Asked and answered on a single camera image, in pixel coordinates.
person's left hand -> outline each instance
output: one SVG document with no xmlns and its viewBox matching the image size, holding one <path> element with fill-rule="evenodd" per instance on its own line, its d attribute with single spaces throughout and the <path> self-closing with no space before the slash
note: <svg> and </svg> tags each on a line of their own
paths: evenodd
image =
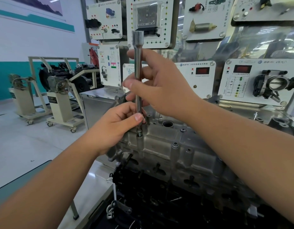
<svg viewBox="0 0 294 229">
<path fill-rule="evenodd" d="M 100 156 L 116 145 L 125 132 L 142 121 L 145 122 L 145 119 L 142 114 L 136 113 L 135 103 L 123 103 L 110 108 L 91 129 L 82 135 L 81 140 L 86 149 L 95 156 Z"/>
</svg>

fingernail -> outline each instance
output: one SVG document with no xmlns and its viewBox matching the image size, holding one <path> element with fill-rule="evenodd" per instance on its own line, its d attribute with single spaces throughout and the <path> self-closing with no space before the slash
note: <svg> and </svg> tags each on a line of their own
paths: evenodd
<svg viewBox="0 0 294 229">
<path fill-rule="evenodd" d="M 124 87 L 129 88 L 131 90 L 133 80 L 125 80 Z"/>
<path fill-rule="evenodd" d="M 142 121 L 143 115 L 140 113 L 136 113 L 136 114 L 134 114 L 134 117 L 135 117 L 136 121 Z"/>
</svg>

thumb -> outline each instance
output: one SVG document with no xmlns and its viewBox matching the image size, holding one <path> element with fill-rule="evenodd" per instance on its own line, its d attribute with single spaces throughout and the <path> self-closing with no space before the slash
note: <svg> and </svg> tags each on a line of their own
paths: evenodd
<svg viewBox="0 0 294 229">
<path fill-rule="evenodd" d="M 124 87 L 129 88 L 131 92 L 147 100 L 147 102 L 153 102 L 156 91 L 159 87 L 153 87 L 142 83 L 136 79 L 125 80 Z"/>
<path fill-rule="evenodd" d="M 120 133 L 125 133 L 133 127 L 137 126 L 143 120 L 143 115 L 141 113 L 135 113 L 132 116 L 117 122 L 117 130 Z"/>
</svg>

hand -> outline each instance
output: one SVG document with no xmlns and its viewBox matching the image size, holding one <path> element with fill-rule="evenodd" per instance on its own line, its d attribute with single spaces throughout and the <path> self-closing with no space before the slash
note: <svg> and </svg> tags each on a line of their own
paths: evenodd
<svg viewBox="0 0 294 229">
<path fill-rule="evenodd" d="M 132 101 L 135 95 L 139 95 L 143 106 L 150 104 L 159 113 L 184 121 L 184 110 L 189 109 L 199 97 L 172 61 L 153 50 L 142 51 L 142 60 L 148 63 L 142 68 L 142 79 L 148 81 L 142 83 L 136 80 L 134 73 L 128 76 L 122 84 L 131 91 L 126 99 Z M 127 55 L 133 59 L 134 50 L 128 51 Z"/>
<path fill-rule="evenodd" d="M 135 103 L 127 102 L 110 108 L 80 139 L 82 145 L 96 156 L 105 154 L 116 145 L 124 133 L 145 122 L 143 115 L 136 113 Z"/>
</svg>

teal wall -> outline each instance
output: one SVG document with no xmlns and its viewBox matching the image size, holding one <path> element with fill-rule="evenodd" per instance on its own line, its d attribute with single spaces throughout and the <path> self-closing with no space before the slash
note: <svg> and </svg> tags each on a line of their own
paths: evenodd
<svg viewBox="0 0 294 229">
<path fill-rule="evenodd" d="M 45 92 L 39 80 L 39 70 L 42 62 L 33 62 L 35 73 L 37 76 L 37 84 L 41 92 Z M 57 62 L 49 62 L 50 64 L 58 65 Z M 74 69 L 76 62 L 70 62 L 71 67 Z M 8 88 L 11 86 L 8 80 L 8 74 L 14 73 L 21 77 L 32 76 L 30 72 L 29 62 L 0 62 L 0 100 L 11 98 Z"/>
</svg>

